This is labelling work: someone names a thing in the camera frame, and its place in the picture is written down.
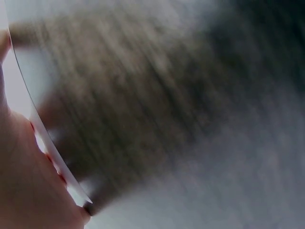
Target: skin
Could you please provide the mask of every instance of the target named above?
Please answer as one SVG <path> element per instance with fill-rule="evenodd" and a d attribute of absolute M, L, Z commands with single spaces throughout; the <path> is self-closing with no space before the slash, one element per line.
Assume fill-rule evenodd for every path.
<path fill-rule="evenodd" d="M 90 216 L 39 150 L 30 122 L 7 106 L 1 63 L 9 49 L 8 32 L 0 31 L 1 228 L 83 229 Z"/>

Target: fingernail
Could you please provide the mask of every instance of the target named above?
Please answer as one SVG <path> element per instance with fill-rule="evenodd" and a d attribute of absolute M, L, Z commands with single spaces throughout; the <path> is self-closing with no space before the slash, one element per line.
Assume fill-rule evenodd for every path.
<path fill-rule="evenodd" d="M 32 122 L 30 122 L 30 125 L 31 125 L 31 127 L 32 127 L 33 131 L 35 132 L 35 128 L 34 128 L 34 125 L 33 125 L 33 123 L 32 123 Z"/>
<path fill-rule="evenodd" d="M 50 155 L 46 154 L 46 157 L 48 158 L 48 160 L 53 164 L 52 158 L 50 157 Z"/>
<path fill-rule="evenodd" d="M 58 176 L 59 176 L 59 178 L 62 180 L 62 182 L 63 182 L 65 185 L 67 185 L 67 181 L 66 181 L 66 179 L 63 177 L 63 175 L 62 175 L 62 174 L 58 174 Z"/>

